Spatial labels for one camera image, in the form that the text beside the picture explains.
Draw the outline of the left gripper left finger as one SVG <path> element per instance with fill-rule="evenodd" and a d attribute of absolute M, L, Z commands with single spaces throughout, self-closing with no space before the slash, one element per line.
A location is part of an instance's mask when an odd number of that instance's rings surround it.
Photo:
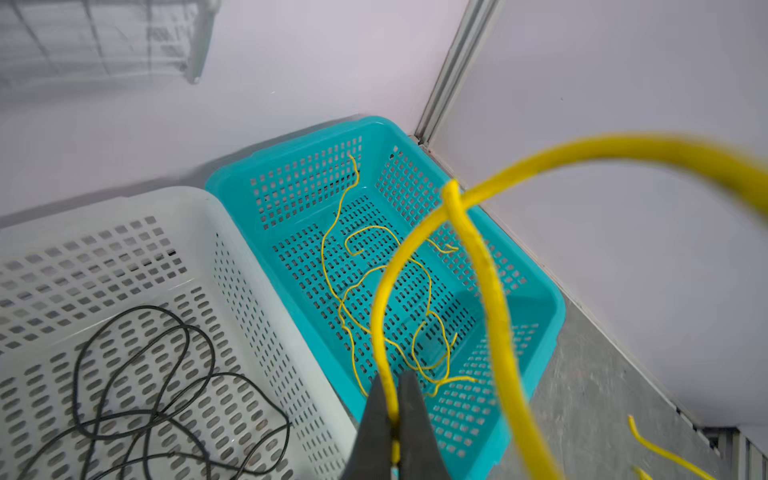
<path fill-rule="evenodd" d="M 392 474 L 391 426 L 379 375 L 368 393 L 356 440 L 341 479 L 390 479 Z"/>

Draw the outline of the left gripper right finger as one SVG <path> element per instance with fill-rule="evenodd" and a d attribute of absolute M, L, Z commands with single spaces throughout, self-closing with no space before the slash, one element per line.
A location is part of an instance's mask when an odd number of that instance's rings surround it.
<path fill-rule="evenodd" d="M 413 371 L 400 375 L 397 395 L 400 478 L 449 480 L 450 474 L 434 436 L 419 380 Z"/>

